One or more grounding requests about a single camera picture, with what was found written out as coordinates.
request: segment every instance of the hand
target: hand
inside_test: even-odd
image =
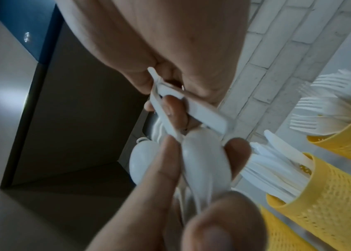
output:
[[[224,148],[236,176],[251,154],[250,146],[243,139],[232,139]],[[164,250],[162,233],[180,178],[180,154],[179,143],[167,136],[141,183],[88,251]],[[188,222],[181,246],[183,251],[263,251],[266,229],[259,210],[247,197],[228,192]]]
[[[249,0],[57,0],[81,43],[149,94],[154,67],[217,106],[232,83]],[[167,104],[176,117],[179,107]],[[153,107],[148,102],[145,108]]]

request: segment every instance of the blue panel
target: blue panel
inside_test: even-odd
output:
[[[63,22],[54,0],[0,0],[0,21],[38,62],[49,63]]]

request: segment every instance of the fingernail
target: fingernail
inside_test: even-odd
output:
[[[163,105],[162,108],[163,111],[167,114],[167,116],[171,116],[171,109],[168,106]]]
[[[220,227],[212,226],[203,230],[197,244],[198,251],[235,251],[229,233]]]

